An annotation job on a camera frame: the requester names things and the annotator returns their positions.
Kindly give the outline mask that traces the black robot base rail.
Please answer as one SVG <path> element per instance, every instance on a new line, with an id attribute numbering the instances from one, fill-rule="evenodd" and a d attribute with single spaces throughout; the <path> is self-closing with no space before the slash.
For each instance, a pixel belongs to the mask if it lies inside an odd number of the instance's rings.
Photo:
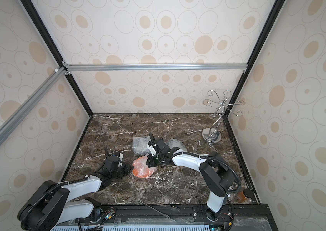
<path id="1" fill-rule="evenodd" d="M 203 205 L 92 205 L 67 203 L 64 209 L 34 209 L 19 215 L 30 231 L 276 231 L 265 205 L 224 206 L 213 220 Z"/>

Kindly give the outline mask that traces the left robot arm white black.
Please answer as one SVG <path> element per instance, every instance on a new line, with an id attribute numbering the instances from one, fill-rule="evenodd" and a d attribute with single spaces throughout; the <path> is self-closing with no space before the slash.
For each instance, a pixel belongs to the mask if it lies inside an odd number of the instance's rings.
<path id="1" fill-rule="evenodd" d="M 117 152 L 106 155 L 104 163 L 96 172 L 81 179 L 43 182 L 18 212 L 21 229 L 50 231 L 60 223 L 90 216 L 96 205 L 86 199 L 79 202 L 74 199 L 104 190 L 113 180 L 126 177 L 133 169 L 133 165 L 123 161 L 123 154 Z"/>

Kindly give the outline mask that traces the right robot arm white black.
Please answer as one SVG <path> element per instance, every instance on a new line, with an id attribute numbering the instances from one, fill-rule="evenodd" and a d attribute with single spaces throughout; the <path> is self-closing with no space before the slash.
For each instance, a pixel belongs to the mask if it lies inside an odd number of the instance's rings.
<path id="1" fill-rule="evenodd" d="M 206 203 L 208 216 L 217 217 L 228 196 L 240 191 L 240 176 L 219 153 L 195 154 L 178 147 L 171 148 L 164 142 L 163 138 L 155 139 L 152 133 L 149 134 L 149 137 L 150 141 L 147 148 L 150 154 L 148 154 L 146 161 L 149 168 L 172 165 L 186 167 L 202 175 L 210 190 Z"/>

